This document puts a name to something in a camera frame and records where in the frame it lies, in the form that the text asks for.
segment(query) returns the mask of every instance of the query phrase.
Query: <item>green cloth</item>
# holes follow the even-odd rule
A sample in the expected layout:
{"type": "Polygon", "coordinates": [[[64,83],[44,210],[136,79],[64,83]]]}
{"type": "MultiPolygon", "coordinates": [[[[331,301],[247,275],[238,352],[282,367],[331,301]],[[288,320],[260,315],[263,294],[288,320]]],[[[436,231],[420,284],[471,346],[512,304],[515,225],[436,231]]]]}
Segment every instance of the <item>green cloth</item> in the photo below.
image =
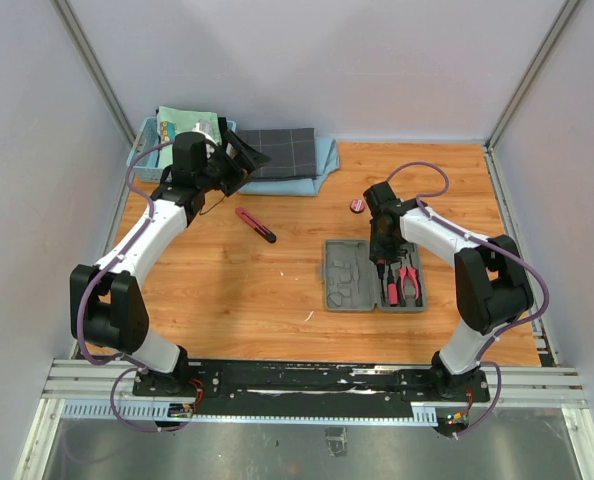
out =
{"type": "MultiPolygon", "coordinates": [[[[210,124],[210,136],[217,145],[221,145],[219,133],[219,121],[217,114],[211,112],[192,112],[189,110],[177,110],[168,107],[159,107],[157,114],[157,132],[160,140],[167,142],[175,139],[175,135],[183,132],[190,132],[195,124],[205,120],[210,124]]],[[[159,152],[159,168],[165,168],[173,163],[173,146],[162,148],[159,152]]]]}

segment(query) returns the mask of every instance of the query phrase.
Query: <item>folded dark gray fabric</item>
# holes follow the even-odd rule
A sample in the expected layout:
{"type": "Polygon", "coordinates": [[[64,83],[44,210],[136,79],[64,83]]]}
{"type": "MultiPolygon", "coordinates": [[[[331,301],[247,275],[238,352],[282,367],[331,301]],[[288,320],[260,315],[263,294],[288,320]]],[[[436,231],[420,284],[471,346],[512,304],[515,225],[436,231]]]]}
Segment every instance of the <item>folded dark gray fabric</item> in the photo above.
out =
{"type": "Polygon", "coordinates": [[[315,129],[242,130],[237,135],[255,150],[268,155],[271,162],[255,171],[255,181],[315,178],[315,129]]]}

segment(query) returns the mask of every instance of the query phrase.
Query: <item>basket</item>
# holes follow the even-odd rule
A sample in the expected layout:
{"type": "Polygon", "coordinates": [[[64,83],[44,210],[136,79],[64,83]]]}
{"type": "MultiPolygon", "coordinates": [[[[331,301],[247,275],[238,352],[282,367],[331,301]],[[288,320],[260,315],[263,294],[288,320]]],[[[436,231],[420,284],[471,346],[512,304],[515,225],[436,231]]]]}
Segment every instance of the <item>basket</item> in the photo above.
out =
{"type": "MultiPolygon", "coordinates": [[[[227,124],[228,128],[233,132],[237,129],[237,124],[235,122],[228,120],[227,124]]],[[[139,155],[144,150],[148,150],[158,143],[159,133],[157,132],[157,117],[148,117],[144,120],[144,123],[141,124],[137,139],[135,140],[135,143],[133,143],[133,148],[128,154],[126,165],[130,165],[135,158],[135,155],[139,155]]],[[[157,166],[158,160],[159,151],[155,150],[137,162],[137,165],[133,168],[133,172],[135,172],[137,178],[142,182],[159,183],[163,168],[157,166]]]]}

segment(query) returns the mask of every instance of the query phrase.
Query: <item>blue cloth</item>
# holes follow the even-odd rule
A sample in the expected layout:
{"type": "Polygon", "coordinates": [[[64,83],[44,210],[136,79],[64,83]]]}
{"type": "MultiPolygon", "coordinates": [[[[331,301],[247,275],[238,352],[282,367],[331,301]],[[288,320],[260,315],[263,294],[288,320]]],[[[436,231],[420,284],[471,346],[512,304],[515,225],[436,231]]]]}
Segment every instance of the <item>blue cloth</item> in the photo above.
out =
{"type": "Polygon", "coordinates": [[[319,193],[324,180],[339,168],[337,141],[330,137],[315,137],[317,176],[315,179],[278,180],[276,182],[248,182],[239,189],[244,195],[284,195],[314,197],[319,193]]]}

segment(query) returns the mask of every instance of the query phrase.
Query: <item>wooden tabletop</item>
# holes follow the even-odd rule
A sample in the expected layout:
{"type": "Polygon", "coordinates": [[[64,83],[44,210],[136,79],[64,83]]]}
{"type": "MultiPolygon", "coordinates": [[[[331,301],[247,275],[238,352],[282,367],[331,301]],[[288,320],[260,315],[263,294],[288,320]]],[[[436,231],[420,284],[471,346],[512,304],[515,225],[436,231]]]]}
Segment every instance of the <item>wooden tabletop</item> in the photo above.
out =
{"type": "MultiPolygon", "coordinates": [[[[428,309],[416,314],[334,313],[324,307],[319,275],[327,239],[368,239],[370,214],[353,214],[361,198],[398,165],[434,162],[450,177],[431,206],[446,218],[491,236],[503,233],[478,145],[340,144],[341,169],[317,197],[235,194],[179,235],[143,287],[151,328],[190,356],[237,359],[428,363],[450,338],[459,313],[450,267],[421,249],[428,309]],[[244,207],[276,235],[264,241],[235,215],[244,207]]],[[[151,192],[155,184],[136,184],[151,192]]],[[[392,180],[410,198],[441,188],[434,171],[413,167],[392,180]]],[[[207,196],[206,208],[222,197],[207,196]]],[[[118,238],[145,202],[130,195],[118,238]]],[[[504,365],[539,365],[529,325],[511,330],[486,355],[504,365]]]]}

